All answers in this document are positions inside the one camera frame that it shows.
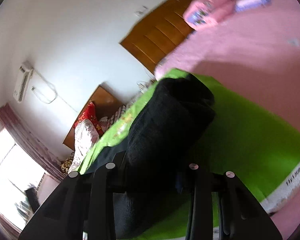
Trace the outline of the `black pants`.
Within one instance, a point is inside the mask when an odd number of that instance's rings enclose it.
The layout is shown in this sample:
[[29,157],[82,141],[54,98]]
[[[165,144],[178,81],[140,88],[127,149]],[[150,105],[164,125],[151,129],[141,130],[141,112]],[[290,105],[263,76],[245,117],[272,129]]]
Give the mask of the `black pants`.
[[127,137],[105,147],[89,166],[93,172],[126,152],[124,193],[113,195],[118,239],[141,235],[188,201],[185,173],[190,164],[205,165],[198,148],[215,117],[212,92],[194,75],[160,80]]

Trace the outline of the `dark pink curtain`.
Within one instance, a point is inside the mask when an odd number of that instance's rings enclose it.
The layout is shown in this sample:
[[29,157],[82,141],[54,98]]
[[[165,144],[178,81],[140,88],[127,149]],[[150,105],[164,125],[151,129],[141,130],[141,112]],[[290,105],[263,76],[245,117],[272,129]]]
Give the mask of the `dark pink curtain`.
[[62,162],[31,132],[9,103],[0,107],[0,122],[15,142],[54,180],[61,182],[65,178],[61,171]]

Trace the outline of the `white pink floral duvet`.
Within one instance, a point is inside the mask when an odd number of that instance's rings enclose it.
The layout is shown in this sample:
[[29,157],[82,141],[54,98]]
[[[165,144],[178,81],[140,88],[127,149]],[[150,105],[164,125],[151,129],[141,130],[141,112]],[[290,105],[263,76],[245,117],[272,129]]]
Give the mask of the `white pink floral duvet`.
[[68,173],[78,168],[90,149],[99,141],[100,137],[89,119],[84,119],[75,128],[75,153]]

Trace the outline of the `bright window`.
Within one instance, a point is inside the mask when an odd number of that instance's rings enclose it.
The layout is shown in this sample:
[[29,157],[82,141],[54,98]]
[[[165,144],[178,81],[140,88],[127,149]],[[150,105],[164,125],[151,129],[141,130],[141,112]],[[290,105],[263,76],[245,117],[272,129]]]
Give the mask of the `bright window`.
[[0,215],[22,230],[32,216],[25,191],[37,189],[45,170],[12,138],[0,131]]

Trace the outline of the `green bed sheet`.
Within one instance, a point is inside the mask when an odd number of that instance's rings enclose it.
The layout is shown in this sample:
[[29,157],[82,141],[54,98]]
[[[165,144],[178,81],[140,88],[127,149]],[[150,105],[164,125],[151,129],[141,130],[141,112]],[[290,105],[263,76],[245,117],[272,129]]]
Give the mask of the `green bed sheet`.
[[[233,171],[252,192],[268,214],[280,211],[300,187],[300,133],[280,117],[274,115],[228,90],[210,76],[194,75],[215,96],[212,109],[215,120],[203,136],[195,139],[195,132],[202,128],[190,125],[203,121],[203,110],[190,110],[188,103],[177,96],[181,106],[177,107],[177,117],[172,124],[177,125],[168,135],[172,135],[172,146],[186,142],[207,150],[212,172]],[[83,174],[93,161],[100,160],[101,151],[106,146],[119,144],[128,135],[129,129],[153,97],[155,82],[128,108],[123,116],[106,131],[92,147],[77,170]],[[182,205],[172,215],[154,225],[138,237],[132,239],[176,239],[185,237],[186,214],[189,204]]]

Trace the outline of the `red pillow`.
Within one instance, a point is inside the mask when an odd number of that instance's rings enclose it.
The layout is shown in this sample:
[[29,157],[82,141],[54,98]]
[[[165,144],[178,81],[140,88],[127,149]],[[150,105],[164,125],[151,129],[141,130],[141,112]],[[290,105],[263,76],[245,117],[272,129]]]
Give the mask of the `red pillow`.
[[89,120],[93,124],[93,126],[96,129],[96,131],[98,132],[99,136],[102,136],[104,134],[104,131],[102,131],[100,123],[98,122],[98,119],[96,117],[96,109],[95,109],[95,105],[93,102],[89,102],[87,104],[87,107],[79,115],[79,117],[77,118],[73,127],[76,128],[78,124],[80,124],[81,122],[83,122],[86,119]]

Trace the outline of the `pink bed quilt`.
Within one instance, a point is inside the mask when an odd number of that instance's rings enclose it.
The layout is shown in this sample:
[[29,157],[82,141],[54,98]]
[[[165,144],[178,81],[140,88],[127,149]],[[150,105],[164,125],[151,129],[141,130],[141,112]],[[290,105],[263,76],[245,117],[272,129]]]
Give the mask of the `pink bed quilt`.
[[274,153],[265,164],[278,182],[257,189],[284,239],[300,237],[300,4],[273,0],[196,32],[156,66],[162,78],[178,68],[214,77],[273,113],[292,135],[278,133],[298,153]]

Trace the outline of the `near brown wooden headboard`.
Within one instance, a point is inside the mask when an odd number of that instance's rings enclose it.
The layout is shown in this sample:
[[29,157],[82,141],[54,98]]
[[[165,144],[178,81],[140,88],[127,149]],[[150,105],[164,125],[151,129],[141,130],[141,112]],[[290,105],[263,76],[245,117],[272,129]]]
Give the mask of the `near brown wooden headboard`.
[[120,42],[151,73],[193,29],[183,13],[193,0],[166,0],[144,16]]

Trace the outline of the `rolled pink blanket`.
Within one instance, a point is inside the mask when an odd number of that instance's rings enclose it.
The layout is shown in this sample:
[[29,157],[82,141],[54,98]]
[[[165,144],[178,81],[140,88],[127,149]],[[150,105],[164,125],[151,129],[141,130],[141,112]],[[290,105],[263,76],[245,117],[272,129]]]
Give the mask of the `rolled pink blanket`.
[[258,7],[271,0],[193,0],[183,14],[184,21],[194,30],[217,25],[230,15]]

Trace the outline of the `white wall air conditioner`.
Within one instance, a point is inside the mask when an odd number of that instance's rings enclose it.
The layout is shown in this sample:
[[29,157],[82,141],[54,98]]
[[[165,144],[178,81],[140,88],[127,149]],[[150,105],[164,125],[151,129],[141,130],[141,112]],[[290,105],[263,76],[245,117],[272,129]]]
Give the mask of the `white wall air conditioner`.
[[13,91],[13,97],[17,103],[21,103],[23,101],[30,79],[33,75],[33,71],[34,68],[29,61],[23,62],[19,67]]

